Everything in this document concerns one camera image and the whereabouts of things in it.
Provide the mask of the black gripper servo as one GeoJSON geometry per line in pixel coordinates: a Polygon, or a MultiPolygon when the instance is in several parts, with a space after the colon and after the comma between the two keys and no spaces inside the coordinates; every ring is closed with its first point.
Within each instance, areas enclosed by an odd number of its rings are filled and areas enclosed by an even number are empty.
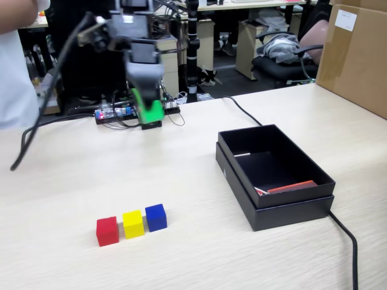
{"type": "Polygon", "coordinates": [[[143,105],[147,111],[157,100],[156,89],[164,75],[164,65],[158,63],[154,43],[133,42],[131,44],[131,62],[126,62],[126,78],[134,86],[131,94],[135,111],[140,123],[144,123],[143,105]]]}

